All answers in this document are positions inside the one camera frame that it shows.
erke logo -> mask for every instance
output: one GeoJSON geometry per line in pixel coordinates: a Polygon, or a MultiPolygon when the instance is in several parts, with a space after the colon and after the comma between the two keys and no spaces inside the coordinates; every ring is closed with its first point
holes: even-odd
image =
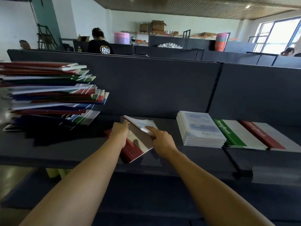
{"type": "Polygon", "coordinates": [[[107,46],[101,46],[100,47],[100,52],[103,53],[103,54],[110,54],[111,50],[107,46]]]}

window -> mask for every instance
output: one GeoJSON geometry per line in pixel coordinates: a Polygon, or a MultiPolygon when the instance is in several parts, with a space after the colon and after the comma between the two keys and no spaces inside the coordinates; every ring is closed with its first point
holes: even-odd
{"type": "Polygon", "coordinates": [[[252,43],[254,52],[280,54],[287,47],[295,47],[301,36],[301,18],[261,23],[252,43]]]}

person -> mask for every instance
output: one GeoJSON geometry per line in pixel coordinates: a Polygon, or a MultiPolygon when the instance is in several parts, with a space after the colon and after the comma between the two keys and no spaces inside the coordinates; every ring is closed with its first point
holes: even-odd
{"type": "Polygon", "coordinates": [[[112,46],[104,40],[104,33],[100,28],[92,30],[93,40],[89,42],[88,53],[114,54],[112,46]]]}
{"type": "MultiPolygon", "coordinates": [[[[209,226],[274,225],[234,190],[179,152],[171,135],[147,128],[155,135],[155,151],[175,168],[209,226]]],[[[91,225],[128,134],[127,121],[114,123],[103,146],[62,179],[20,226],[91,225]]]]}
{"type": "Polygon", "coordinates": [[[26,40],[20,40],[19,43],[20,43],[20,46],[22,49],[24,49],[24,50],[31,49],[29,43],[26,40]]]}
{"type": "Polygon", "coordinates": [[[281,52],[280,55],[289,56],[289,55],[294,54],[294,52],[295,52],[294,48],[287,48],[287,49],[285,49],[285,51],[281,52]]]}

black t-shirt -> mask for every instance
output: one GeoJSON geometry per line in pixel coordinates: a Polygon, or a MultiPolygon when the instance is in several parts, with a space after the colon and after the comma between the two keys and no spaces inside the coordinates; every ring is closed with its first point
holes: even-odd
{"type": "Polygon", "coordinates": [[[105,40],[91,40],[88,46],[89,53],[114,54],[112,46],[105,40]]]}

dark hair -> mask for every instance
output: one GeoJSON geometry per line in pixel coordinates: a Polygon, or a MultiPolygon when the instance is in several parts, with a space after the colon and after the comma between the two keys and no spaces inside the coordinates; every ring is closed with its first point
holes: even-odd
{"type": "Polygon", "coordinates": [[[95,36],[97,38],[103,37],[104,38],[104,33],[100,28],[93,28],[92,30],[92,36],[95,36]]]}
{"type": "Polygon", "coordinates": [[[283,55],[284,53],[291,53],[294,54],[295,53],[295,49],[294,48],[287,48],[285,49],[285,51],[281,52],[281,55],[283,55]]]}

